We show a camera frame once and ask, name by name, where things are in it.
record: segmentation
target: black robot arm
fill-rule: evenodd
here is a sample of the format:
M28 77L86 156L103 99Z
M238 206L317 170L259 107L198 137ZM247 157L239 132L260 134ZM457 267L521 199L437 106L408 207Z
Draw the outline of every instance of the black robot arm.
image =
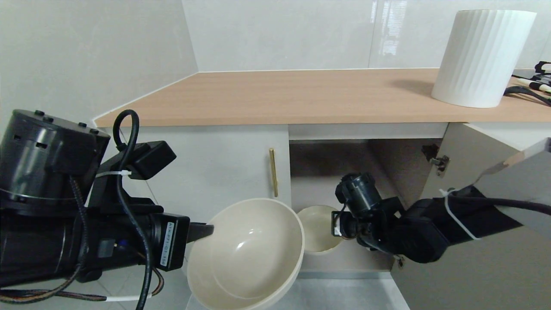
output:
M350 211L333 212L333 235L418 263L437 261L449 246L522 226L496 206L551 215L550 206L490 199L475 186L452 191L447 198L421 199L405 210L398 197L381 199L368 173L343 177L336 196Z
M123 145L118 126L126 115L137 120L129 110L117 118L120 153L100 164L109 135L41 111L13 111L0 145L0 288L58 278L93 281L104 270L149 266L148 254L151 268L179 269L186 243L212 234L213 226L164 213L151 199L124 191L120 170L147 180L176 158L165 141L135 143L138 126ZM147 289L142 293L147 297ZM9 303L50 296L0 290L0 301Z

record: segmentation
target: cabinet hinge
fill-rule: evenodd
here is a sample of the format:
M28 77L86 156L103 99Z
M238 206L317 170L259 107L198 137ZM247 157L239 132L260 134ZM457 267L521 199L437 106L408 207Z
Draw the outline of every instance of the cabinet hinge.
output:
M438 151L440 147L436 144L423 145L421 151L426 157L426 161L436 166L436 175L443 178L446 173L446 168L450 163L450 158L446 155L438 157Z

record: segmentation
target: open cabinet door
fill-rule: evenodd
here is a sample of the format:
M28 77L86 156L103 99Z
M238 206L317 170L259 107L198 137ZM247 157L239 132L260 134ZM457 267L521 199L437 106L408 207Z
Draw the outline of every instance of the open cabinet door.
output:
M421 198L462 188L518 150L464 124L450 124L439 157L450 158L443 177L431 171ZM551 305L551 239L527 227L450 247L434 263L406 259L392 277L411 310L544 310Z

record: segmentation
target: bowl rim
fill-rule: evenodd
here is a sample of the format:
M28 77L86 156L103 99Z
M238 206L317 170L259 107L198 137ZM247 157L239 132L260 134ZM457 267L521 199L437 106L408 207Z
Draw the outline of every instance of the bowl rim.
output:
M313 206L309 206L309 207L306 207L306 208L300 210L300 211L297 213L299 219L300 219L300 213L301 213L301 212L303 212L303 211L305 211L305 210L307 210L307 209L310 209L310 208L315 208L315 207L328 207L328 208L331 208L331 209L334 210L334 211L339 211L339 209L337 209L337 208L335 208L335 207L332 207L332 206L328 206L328 205L313 205ZM330 252L333 252L333 251L343 242L343 240L344 240L343 238L340 238L339 243L337 243L337 245L335 245L334 247L329 248L329 249L327 249L327 250L323 250L323 251L310 251L310 250L307 250L307 249L306 249L306 245L305 245L304 252L305 252L306 254L309 254L309 255L325 255L325 254L329 254Z
M288 205L284 204L283 202L279 201L279 200L276 200L276 199L271 199L271 198L251 198L251 199L245 199L245 200L241 200L241 201L238 201L232 205L230 205L229 207L226 207L225 209L223 209L222 211L218 212L212 219L210 219L210 221L208 221L207 224L211 224L212 221L214 221L218 216L221 216L222 214L226 213L227 210L237 206L237 205L240 205L240 204L243 204L244 202L249 202L249 201L258 201L258 200L262 200L262 201L273 201L273 202L276 202L278 204L280 204L281 206L287 208L288 211L291 212L291 214L294 215L296 221L298 222L299 224L299 227L300 227L300 234L301 234L301 247L300 247L300 255L299 255L299 258L295 264L295 268L293 269L293 271L291 272L291 274L289 275L289 277L287 278L287 280L285 280L285 282L283 282L283 284L275 291L273 291L270 295L268 295L267 297L263 298L262 300L260 300L259 302L256 302L250 306L247 306L245 308L239 308L239 310L253 310L257 307L261 307L262 305L272 301L273 297L274 296L277 296L278 294L280 294L282 291L284 290L288 290L290 288L290 284L292 285L291 282L295 282L296 280L296 276L298 275L299 271L300 271L300 267L302 266L302 260L304 258L304 246L305 246L305 242L306 242L306 239L305 239L305 236L304 236L304 227L302 226L302 222L300 221L300 218L298 216L298 214L293 210L291 209L291 207L289 207ZM193 253L193 248L191 249L190 251L190 258L191 258L191 255ZM189 269L190 269L190 264L189 264L189 261L188 261L188 264L186 266L186 277L189 277ZM203 306L205 306L206 308L208 309L214 309L214 308L210 308L209 306L207 306L206 304L204 304L199 298L197 298L197 294L195 294L195 292L193 291L193 286L191 285L191 282L188 280L188 286L190 287L190 291L191 293L195 296L195 299Z

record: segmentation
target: zip tie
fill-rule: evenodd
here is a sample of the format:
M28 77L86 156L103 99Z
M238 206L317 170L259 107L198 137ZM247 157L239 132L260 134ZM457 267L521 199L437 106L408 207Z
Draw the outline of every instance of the zip tie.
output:
M101 177L104 177L106 175L122 175L122 176L125 176L125 175L131 175L132 174L132 171L128 171L128 170L123 170L123 171L106 171L106 172L102 172L102 173L98 173L96 174L96 178L101 178Z
M451 212L450 210L450 204L449 204L449 196L450 196L450 193L454 192L454 191L457 191L457 190L452 190L452 191L445 191L445 190L442 190L440 189L440 193L442 194L442 196L444 197L444 205L446 206L446 211L448 212L448 214L451 216L451 218L453 218L453 220L461 227L463 228L463 230L467 233L467 235L469 235L469 237L471 237L473 240L480 240L480 238L477 238L475 235L473 235L471 233L471 231L465 227L465 225L463 225L463 223L461 223L461 221Z

